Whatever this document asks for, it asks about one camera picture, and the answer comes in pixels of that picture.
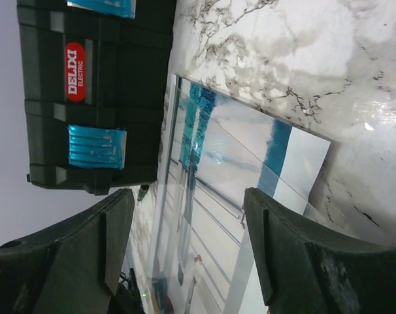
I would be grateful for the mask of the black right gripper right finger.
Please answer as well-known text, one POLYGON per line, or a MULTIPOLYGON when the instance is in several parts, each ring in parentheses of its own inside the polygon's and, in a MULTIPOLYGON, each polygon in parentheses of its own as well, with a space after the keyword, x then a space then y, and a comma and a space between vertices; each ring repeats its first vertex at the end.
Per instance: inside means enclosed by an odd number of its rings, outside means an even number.
POLYGON ((244 210, 271 313, 396 313, 396 248, 336 232, 257 188, 244 210))

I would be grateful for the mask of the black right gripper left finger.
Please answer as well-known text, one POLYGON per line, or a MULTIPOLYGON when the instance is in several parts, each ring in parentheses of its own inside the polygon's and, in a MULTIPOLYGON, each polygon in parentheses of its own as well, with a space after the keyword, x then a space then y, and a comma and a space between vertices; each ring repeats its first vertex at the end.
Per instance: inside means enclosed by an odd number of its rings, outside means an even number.
POLYGON ((135 198, 119 189, 87 210, 0 246, 0 313, 107 313, 135 198))

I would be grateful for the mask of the green black screwdriver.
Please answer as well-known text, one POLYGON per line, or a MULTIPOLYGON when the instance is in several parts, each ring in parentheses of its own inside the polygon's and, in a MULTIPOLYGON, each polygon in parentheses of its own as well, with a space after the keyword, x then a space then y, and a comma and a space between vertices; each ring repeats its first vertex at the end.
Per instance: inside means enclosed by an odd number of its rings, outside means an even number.
POLYGON ((150 186, 148 184, 140 185, 137 201, 140 202, 144 199, 145 195, 148 193, 150 186))

